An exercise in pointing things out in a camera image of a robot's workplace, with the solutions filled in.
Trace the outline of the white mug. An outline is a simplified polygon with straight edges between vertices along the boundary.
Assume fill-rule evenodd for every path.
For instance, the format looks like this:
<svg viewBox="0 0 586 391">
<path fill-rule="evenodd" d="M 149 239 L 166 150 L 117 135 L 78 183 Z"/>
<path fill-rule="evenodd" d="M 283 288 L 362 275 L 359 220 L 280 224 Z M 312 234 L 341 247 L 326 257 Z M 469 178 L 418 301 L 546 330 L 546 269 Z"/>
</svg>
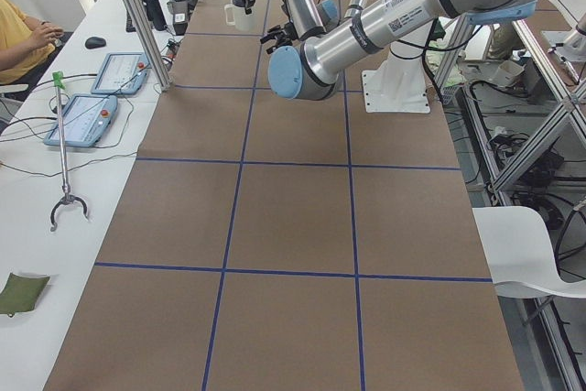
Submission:
<svg viewBox="0 0 586 391">
<path fill-rule="evenodd" d="M 239 31 L 250 32 L 255 28 L 254 12 L 247 14 L 244 7 L 227 4 L 224 6 L 224 17 L 227 26 L 234 27 Z"/>
</svg>

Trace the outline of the lower blue teach pendant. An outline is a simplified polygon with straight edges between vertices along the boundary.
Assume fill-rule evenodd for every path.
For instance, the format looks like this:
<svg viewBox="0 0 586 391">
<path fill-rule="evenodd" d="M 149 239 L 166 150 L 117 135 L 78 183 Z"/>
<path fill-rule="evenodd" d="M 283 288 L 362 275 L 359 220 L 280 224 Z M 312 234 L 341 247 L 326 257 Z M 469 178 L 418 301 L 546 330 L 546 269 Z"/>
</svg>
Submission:
<svg viewBox="0 0 586 391">
<path fill-rule="evenodd" d="M 94 146 L 114 120 L 117 107 L 115 95 L 74 94 L 62 109 L 66 146 Z"/>
</svg>

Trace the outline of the person in yellow shirt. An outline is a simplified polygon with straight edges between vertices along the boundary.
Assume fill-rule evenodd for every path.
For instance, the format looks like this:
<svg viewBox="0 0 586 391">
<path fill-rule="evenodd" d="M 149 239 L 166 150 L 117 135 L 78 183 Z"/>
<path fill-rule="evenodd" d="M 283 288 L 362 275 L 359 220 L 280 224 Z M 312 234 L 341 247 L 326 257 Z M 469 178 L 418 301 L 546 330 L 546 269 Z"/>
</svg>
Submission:
<svg viewBox="0 0 586 391">
<path fill-rule="evenodd" d="M 1 0 L 1 84 L 32 84 L 58 54 L 65 41 L 62 27 L 23 12 Z"/>
</svg>

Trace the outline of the aluminium frame post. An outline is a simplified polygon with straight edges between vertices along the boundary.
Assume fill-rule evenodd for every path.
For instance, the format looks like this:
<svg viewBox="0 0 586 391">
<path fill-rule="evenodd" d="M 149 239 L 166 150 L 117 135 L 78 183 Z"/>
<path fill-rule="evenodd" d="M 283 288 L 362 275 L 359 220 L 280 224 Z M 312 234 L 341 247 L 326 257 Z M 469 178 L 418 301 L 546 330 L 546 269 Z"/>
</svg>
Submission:
<svg viewBox="0 0 586 391">
<path fill-rule="evenodd" d="M 136 34 L 139 37 L 144 52 L 146 53 L 150 67 L 157 76 L 157 82 L 162 92 L 168 90 L 171 79 L 168 70 L 161 58 L 157 42 L 152 34 L 147 21 L 147 14 L 141 0 L 123 0 L 127 11 L 135 25 Z"/>
</svg>

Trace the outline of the white chair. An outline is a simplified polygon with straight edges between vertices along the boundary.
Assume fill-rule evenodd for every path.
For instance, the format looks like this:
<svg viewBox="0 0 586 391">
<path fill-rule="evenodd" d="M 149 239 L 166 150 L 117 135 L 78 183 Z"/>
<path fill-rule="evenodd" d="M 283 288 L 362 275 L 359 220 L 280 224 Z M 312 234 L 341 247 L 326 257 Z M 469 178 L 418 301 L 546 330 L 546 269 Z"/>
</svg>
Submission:
<svg viewBox="0 0 586 391">
<path fill-rule="evenodd" d="M 523 206 L 472 210 L 496 294 L 511 299 L 585 298 L 585 282 L 558 274 L 542 217 Z"/>
</svg>

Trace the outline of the upper blue teach pendant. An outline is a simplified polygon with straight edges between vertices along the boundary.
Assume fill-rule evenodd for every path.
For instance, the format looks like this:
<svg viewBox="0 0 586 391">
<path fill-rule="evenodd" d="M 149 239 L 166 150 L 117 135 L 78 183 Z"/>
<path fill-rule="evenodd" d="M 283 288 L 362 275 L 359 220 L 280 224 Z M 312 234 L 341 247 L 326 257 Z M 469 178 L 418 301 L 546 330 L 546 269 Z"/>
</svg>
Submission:
<svg viewBox="0 0 586 391">
<path fill-rule="evenodd" d="M 135 94 L 147 79 L 149 67 L 149 59 L 143 52 L 108 53 L 92 85 L 91 93 Z"/>
</svg>

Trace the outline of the green handled reacher grabber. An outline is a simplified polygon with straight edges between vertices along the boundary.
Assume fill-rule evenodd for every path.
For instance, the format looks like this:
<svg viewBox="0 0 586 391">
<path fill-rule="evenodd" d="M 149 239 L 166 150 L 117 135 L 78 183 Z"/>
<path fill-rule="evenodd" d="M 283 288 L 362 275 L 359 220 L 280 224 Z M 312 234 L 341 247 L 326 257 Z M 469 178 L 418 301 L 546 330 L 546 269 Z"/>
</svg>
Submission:
<svg viewBox="0 0 586 391">
<path fill-rule="evenodd" d="M 59 147 L 60 147 L 60 165 L 61 165 L 61 181 L 62 181 L 62 191 L 63 196 L 60 200 L 56 203 L 56 205 L 52 208 L 49 219 L 50 219 L 50 231 L 54 233 L 57 228 L 57 220 L 56 214 L 59 207 L 64 207 L 68 205 L 72 205 L 75 202 L 78 202 L 82 206 L 83 216 L 86 219 L 89 219 L 89 209 L 87 203 L 78 196 L 75 196 L 71 193 L 71 185 L 69 180 L 69 171 L 68 171 L 68 160 L 67 160 L 67 150 L 66 150 L 66 142 L 65 142 L 65 133 L 64 133 L 64 119 L 63 119 L 63 112 L 62 112 L 62 101 L 61 101 L 61 91 L 64 89 L 63 85 L 63 73 L 61 71 L 54 71 L 52 73 L 52 80 L 56 91 L 56 109 L 57 109 L 57 128 L 59 133 Z"/>
</svg>

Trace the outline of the green cloth pouch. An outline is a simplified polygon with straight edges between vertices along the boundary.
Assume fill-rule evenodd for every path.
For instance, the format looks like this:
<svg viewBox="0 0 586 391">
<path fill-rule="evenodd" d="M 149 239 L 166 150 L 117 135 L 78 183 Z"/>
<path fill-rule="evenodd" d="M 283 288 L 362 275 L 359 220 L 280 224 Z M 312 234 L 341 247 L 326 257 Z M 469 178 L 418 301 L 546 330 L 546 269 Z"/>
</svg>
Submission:
<svg viewBox="0 0 586 391">
<path fill-rule="evenodd" d="M 1 314 L 13 317 L 33 310 L 49 280 L 50 277 L 24 277 L 10 273 L 1 291 Z"/>
</svg>

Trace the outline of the blue teach pendant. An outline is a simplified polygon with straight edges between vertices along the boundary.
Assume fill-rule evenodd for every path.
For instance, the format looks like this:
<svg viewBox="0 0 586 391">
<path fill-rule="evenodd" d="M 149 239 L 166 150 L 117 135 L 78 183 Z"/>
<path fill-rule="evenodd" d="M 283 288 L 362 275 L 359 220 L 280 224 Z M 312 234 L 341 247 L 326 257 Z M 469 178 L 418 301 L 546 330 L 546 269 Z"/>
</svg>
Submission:
<svg viewBox="0 0 586 391">
<path fill-rule="evenodd" d="M 135 94 L 147 79 L 149 67 L 149 59 L 143 52 L 108 53 L 92 85 L 91 93 Z"/>
<path fill-rule="evenodd" d="M 66 146 L 94 146 L 114 120 L 117 107 L 115 95 L 74 94 L 62 109 Z"/>
</svg>

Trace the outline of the black computer mouse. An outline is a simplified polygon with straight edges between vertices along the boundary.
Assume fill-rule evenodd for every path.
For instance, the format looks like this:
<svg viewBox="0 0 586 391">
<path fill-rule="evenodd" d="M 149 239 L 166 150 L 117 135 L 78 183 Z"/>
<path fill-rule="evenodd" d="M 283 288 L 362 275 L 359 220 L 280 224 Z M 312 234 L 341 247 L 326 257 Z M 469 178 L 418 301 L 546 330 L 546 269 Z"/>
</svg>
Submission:
<svg viewBox="0 0 586 391">
<path fill-rule="evenodd" d="M 86 39 L 84 43 L 87 49 L 99 49 L 106 46 L 106 40 L 104 38 L 92 36 Z"/>
</svg>

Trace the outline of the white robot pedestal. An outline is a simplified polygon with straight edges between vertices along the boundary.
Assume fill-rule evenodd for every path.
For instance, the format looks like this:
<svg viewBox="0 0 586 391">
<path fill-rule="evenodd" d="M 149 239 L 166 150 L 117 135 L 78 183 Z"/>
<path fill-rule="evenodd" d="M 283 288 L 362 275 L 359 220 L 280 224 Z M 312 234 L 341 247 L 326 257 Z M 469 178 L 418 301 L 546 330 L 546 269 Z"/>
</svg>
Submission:
<svg viewBox="0 0 586 391">
<path fill-rule="evenodd" d="M 376 27 L 385 31 L 389 55 L 375 71 L 363 71 L 368 113 L 429 112 L 422 47 L 427 44 L 433 16 L 427 0 L 379 0 Z"/>
</svg>

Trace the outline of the black water bottle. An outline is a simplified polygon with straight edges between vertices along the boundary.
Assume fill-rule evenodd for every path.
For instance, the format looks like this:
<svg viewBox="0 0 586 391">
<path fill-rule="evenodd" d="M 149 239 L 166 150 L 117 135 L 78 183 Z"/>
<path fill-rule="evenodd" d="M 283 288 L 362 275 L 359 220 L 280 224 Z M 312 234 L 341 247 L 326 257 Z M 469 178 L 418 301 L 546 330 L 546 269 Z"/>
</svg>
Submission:
<svg viewBox="0 0 586 391">
<path fill-rule="evenodd" d="M 159 0 L 142 0 L 146 10 L 147 20 L 155 30 L 164 31 L 167 29 L 167 22 L 163 14 Z"/>
</svg>

